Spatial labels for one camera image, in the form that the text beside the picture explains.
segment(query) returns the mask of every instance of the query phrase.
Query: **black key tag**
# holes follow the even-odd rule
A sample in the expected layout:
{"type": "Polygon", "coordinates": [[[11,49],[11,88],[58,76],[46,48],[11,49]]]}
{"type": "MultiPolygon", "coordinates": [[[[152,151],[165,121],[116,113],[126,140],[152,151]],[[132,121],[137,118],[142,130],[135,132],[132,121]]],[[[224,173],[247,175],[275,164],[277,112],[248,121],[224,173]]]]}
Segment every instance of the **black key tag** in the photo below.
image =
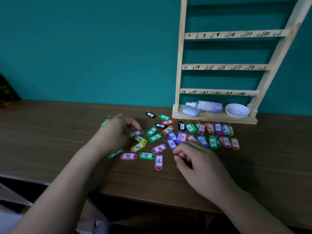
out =
{"type": "Polygon", "coordinates": [[[161,128],[161,129],[166,129],[168,127],[167,125],[163,125],[160,123],[155,123],[154,126],[156,126],[157,128],[161,128]]]}
{"type": "Polygon", "coordinates": [[[184,122],[179,121],[177,124],[179,126],[179,130],[185,130],[185,123],[184,122]]]}
{"type": "Polygon", "coordinates": [[[150,118],[156,117],[156,115],[154,115],[153,113],[150,113],[149,111],[147,111],[146,115],[148,115],[150,118]]]}

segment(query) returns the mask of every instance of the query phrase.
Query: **hand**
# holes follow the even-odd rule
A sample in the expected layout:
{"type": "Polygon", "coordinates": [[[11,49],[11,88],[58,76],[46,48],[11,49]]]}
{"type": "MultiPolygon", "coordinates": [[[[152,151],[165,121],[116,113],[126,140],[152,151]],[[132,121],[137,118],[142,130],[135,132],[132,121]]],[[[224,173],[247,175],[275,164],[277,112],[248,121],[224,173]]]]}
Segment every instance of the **hand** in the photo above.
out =
{"type": "Polygon", "coordinates": [[[174,160],[186,181],[201,196],[218,205],[224,194],[238,189],[217,155],[197,142],[181,143],[173,150],[174,160]],[[192,162],[193,169],[184,160],[192,162]]]}
{"type": "Polygon", "coordinates": [[[87,146],[93,146],[102,157],[110,155],[118,152],[135,130],[141,130],[140,124],[135,119],[118,114],[101,126],[87,146]]]}

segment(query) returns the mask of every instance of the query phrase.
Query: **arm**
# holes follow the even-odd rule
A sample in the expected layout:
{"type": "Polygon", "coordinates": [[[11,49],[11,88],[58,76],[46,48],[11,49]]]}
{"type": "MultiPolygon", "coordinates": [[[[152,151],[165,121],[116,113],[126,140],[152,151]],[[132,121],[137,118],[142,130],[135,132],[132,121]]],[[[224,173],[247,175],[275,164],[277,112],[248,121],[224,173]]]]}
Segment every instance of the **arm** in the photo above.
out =
{"type": "Polygon", "coordinates": [[[94,169],[106,155],[116,153],[140,125],[122,114],[108,120],[70,160],[61,173],[11,230],[20,233],[74,233],[94,169]]]}
{"type": "Polygon", "coordinates": [[[293,233],[232,180],[216,154],[190,142],[174,151],[177,168],[203,197],[216,204],[240,233],[293,233]],[[184,162],[192,161],[193,169],[184,162]]]}

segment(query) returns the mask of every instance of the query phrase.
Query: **plastic key tag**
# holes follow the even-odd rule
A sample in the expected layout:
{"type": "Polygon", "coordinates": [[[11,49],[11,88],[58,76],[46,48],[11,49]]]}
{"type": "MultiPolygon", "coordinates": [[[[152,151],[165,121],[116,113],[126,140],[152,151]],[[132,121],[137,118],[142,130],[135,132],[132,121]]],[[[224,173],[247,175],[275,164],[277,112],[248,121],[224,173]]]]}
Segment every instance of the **plastic key tag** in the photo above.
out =
{"type": "Polygon", "coordinates": [[[198,132],[198,130],[196,129],[196,127],[192,123],[186,124],[186,129],[189,131],[189,133],[197,133],[198,132]]]}
{"type": "Polygon", "coordinates": [[[135,137],[135,140],[141,143],[147,143],[147,140],[139,135],[135,137]]]}
{"type": "Polygon", "coordinates": [[[201,134],[204,134],[206,131],[206,126],[205,124],[199,124],[198,125],[198,132],[201,133],[201,134]]]}
{"type": "Polygon", "coordinates": [[[229,133],[229,135],[233,136],[234,135],[233,127],[232,126],[228,126],[228,128],[230,129],[230,132],[231,132],[231,133],[229,133]]]}
{"type": "Polygon", "coordinates": [[[232,147],[234,150],[240,150],[240,145],[238,139],[232,137],[231,138],[232,147]]]}
{"type": "Polygon", "coordinates": [[[155,146],[154,148],[152,148],[152,153],[160,153],[164,150],[166,150],[167,145],[165,145],[164,143],[161,143],[160,145],[155,146]]]}
{"type": "Polygon", "coordinates": [[[174,148],[177,146],[173,139],[168,139],[167,144],[169,145],[171,151],[173,151],[174,148]]]}
{"type": "Polygon", "coordinates": [[[132,138],[133,138],[133,137],[136,137],[136,136],[138,136],[138,135],[142,135],[142,131],[137,130],[137,131],[131,133],[131,137],[132,137],[132,138]]]}
{"type": "Polygon", "coordinates": [[[229,135],[231,133],[230,128],[228,125],[222,125],[222,131],[224,135],[229,135]]]}
{"type": "Polygon", "coordinates": [[[168,120],[168,121],[163,121],[162,124],[164,125],[171,125],[174,123],[174,120],[168,120]]]}
{"type": "Polygon", "coordinates": [[[187,138],[190,141],[197,141],[197,142],[199,142],[193,135],[189,135],[187,138]]]}
{"type": "Polygon", "coordinates": [[[156,159],[155,159],[155,169],[157,171],[160,171],[162,169],[162,161],[163,156],[161,154],[156,155],[156,159]]]}
{"type": "Polygon", "coordinates": [[[150,113],[149,111],[146,113],[150,118],[156,118],[156,115],[153,113],[150,113]]]}
{"type": "Polygon", "coordinates": [[[209,143],[207,142],[206,138],[203,135],[199,135],[196,138],[203,146],[205,146],[206,148],[209,147],[209,143]]]}
{"type": "Polygon", "coordinates": [[[223,146],[227,149],[231,149],[232,148],[232,144],[231,144],[231,139],[227,136],[222,136],[221,137],[222,141],[221,143],[223,144],[223,146]]]}
{"type": "Polygon", "coordinates": [[[161,128],[161,129],[166,129],[168,127],[168,126],[160,124],[160,123],[155,123],[154,126],[157,128],[161,128]]]}
{"type": "Polygon", "coordinates": [[[213,128],[213,124],[212,123],[207,123],[206,127],[207,127],[207,131],[208,131],[209,134],[214,134],[214,128],[213,128]]]}
{"type": "Polygon", "coordinates": [[[209,136],[209,146],[210,146],[210,149],[212,149],[212,150],[218,149],[218,144],[216,143],[216,141],[217,141],[217,137],[215,135],[210,135],[209,136]]]}
{"type": "Polygon", "coordinates": [[[174,132],[169,132],[168,136],[170,137],[170,139],[173,139],[175,142],[177,141],[177,137],[174,132]]]}
{"type": "Polygon", "coordinates": [[[170,120],[170,117],[162,115],[162,114],[160,114],[159,117],[162,118],[163,120],[170,120]]]}
{"type": "Polygon", "coordinates": [[[157,130],[157,128],[154,126],[146,133],[146,135],[147,136],[152,136],[155,133],[156,130],[157,130]]]}
{"type": "Polygon", "coordinates": [[[187,136],[188,136],[188,134],[186,134],[185,132],[181,132],[180,137],[179,137],[179,143],[186,142],[187,136]]]}
{"type": "Polygon", "coordinates": [[[162,137],[161,134],[153,135],[153,136],[149,137],[149,142],[154,142],[154,141],[160,139],[161,137],[162,137]]]}
{"type": "Polygon", "coordinates": [[[223,134],[221,123],[216,122],[216,123],[214,124],[214,129],[215,129],[215,133],[216,133],[217,135],[222,135],[222,134],[223,134]]]}
{"type": "Polygon", "coordinates": [[[173,131],[174,127],[173,126],[168,126],[165,130],[162,131],[164,135],[168,134],[170,131],[173,131]]]}
{"type": "Polygon", "coordinates": [[[143,158],[143,159],[148,159],[148,160],[154,160],[155,159],[155,154],[154,153],[148,153],[148,152],[141,152],[138,155],[139,158],[143,158]]]}
{"type": "Polygon", "coordinates": [[[120,158],[122,160],[136,160],[138,155],[136,153],[123,153],[120,158]]]}
{"type": "Polygon", "coordinates": [[[144,143],[138,143],[138,144],[134,145],[133,147],[131,147],[131,151],[136,152],[136,151],[139,151],[140,149],[142,149],[144,147],[145,147],[144,143]]]}
{"type": "Polygon", "coordinates": [[[185,123],[184,122],[179,121],[177,124],[179,126],[179,130],[185,130],[185,123]]]}
{"type": "Polygon", "coordinates": [[[122,151],[123,151],[123,148],[122,148],[121,150],[119,150],[117,153],[108,155],[107,157],[108,157],[108,158],[113,158],[113,157],[117,156],[118,154],[120,154],[122,151]]]}

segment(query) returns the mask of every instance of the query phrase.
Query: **orange key tag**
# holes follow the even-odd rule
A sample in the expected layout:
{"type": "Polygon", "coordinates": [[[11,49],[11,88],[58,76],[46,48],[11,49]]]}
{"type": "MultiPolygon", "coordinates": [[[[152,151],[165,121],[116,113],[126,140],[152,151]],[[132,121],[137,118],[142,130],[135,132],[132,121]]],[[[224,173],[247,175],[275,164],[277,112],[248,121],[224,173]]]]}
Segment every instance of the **orange key tag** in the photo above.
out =
{"type": "Polygon", "coordinates": [[[214,127],[212,123],[207,123],[206,127],[209,134],[214,134],[214,127]]]}
{"type": "Polygon", "coordinates": [[[231,144],[234,150],[240,150],[240,145],[239,145],[239,141],[237,138],[232,137],[231,144]]]}
{"type": "Polygon", "coordinates": [[[165,130],[162,131],[162,134],[166,135],[173,130],[174,130],[173,126],[168,126],[165,130]]]}
{"type": "Polygon", "coordinates": [[[197,142],[199,142],[194,136],[192,136],[192,135],[188,135],[188,140],[190,140],[190,141],[197,141],[197,142]]]}
{"type": "Polygon", "coordinates": [[[162,124],[163,125],[171,125],[174,123],[174,120],[168,120],[168,121],[163,121],[162,124]]]}

